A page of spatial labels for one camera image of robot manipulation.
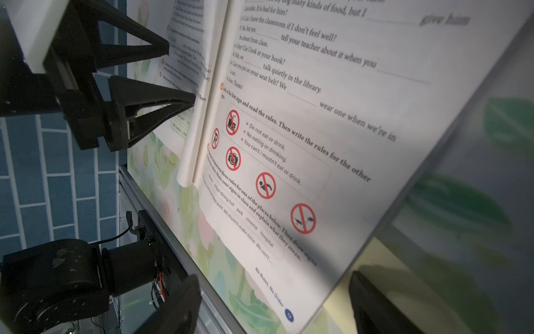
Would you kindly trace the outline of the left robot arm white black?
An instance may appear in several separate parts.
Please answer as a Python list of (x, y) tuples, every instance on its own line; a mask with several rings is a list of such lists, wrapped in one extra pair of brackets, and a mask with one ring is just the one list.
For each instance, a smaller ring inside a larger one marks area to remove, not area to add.
[[(62, 111), (80, 149), (100, 139), (112, 152), (130, 148), (196, 96), (112, 76), (105, 100), (94, 75), (169, 50), (166, 39), (105, 1), (3, 1), (1, 115)], [(1, 263), (1, 321), (13, 333), (43, 333), (98, 316), (111, 297), (151, 283), (163, 267), (159, 245), (146, 238), (111, 250), (60, 239), (11, 253)]]

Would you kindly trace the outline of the yellow sticky note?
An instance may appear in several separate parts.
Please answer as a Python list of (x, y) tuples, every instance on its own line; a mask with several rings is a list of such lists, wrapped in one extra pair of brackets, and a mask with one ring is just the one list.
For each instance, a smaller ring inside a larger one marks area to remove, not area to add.
[(378, 265), (392, 269), (400, 269), (403, 266), (400, 260), (378, 239), (373, 238), (368, 243), (323, 305), (342, 333), (357, 333), (349, 296), (349, 284), (352, 273), (364, 265)]

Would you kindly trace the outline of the English textbook yellow cover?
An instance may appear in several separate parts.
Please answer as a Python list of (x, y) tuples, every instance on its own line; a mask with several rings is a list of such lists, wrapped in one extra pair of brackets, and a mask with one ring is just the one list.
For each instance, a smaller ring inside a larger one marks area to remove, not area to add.
[(196, 105), (128, 171), (249, 333), (533, 332), (532, 1), (130, 1)]

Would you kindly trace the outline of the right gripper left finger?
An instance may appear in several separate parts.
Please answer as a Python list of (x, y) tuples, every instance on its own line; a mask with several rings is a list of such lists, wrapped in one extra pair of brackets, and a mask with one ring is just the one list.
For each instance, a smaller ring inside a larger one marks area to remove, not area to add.
[(200, 284), (196, 275), (188, 276), (166, 302), (136, 331), (138, 334), (190, 333), (196, 330), (202, 303)]

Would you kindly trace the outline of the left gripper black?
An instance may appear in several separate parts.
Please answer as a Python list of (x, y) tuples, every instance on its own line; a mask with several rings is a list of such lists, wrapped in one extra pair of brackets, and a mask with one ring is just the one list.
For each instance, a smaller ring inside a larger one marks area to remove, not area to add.
[[(106, 25), (123, 35), (102, 40)], [(82, 150), (125, 150), (189, 110), (196, 95), (124, 77), (108, 79), (105, 102), (94, 74), (165, 56), (170, 43), (108, 1), (1, 2), (1, 117), (62, 112)]]

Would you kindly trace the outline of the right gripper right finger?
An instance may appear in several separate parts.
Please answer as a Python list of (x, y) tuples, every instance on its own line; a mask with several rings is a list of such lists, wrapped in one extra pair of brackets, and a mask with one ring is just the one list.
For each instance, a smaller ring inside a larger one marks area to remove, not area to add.
[(352, 273), (348, 291), (359, 334), (422, 334), (361, 272)]

